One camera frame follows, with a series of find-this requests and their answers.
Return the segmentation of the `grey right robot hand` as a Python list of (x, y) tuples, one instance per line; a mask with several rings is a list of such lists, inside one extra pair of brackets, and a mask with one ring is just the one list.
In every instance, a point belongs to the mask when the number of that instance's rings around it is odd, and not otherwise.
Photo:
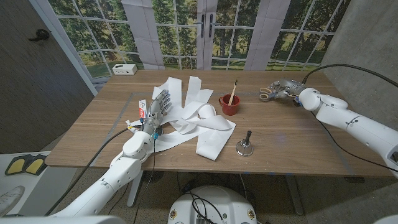
[(292, 79), (280, 79), (272, 83), (270, 88), (269, 99), (271, 100), (291, 97), (294, 101), (299, 102), (299, 94), (307, 87)]

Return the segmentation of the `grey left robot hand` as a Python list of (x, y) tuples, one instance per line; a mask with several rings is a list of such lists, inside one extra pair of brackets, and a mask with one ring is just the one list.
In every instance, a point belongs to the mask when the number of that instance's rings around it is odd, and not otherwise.
[(166, 114), (171, 105), (169, 91), (162, 90), (155, 99), (152, 100), (141, 131), (149, 135), (159, 133), (164, 114)]

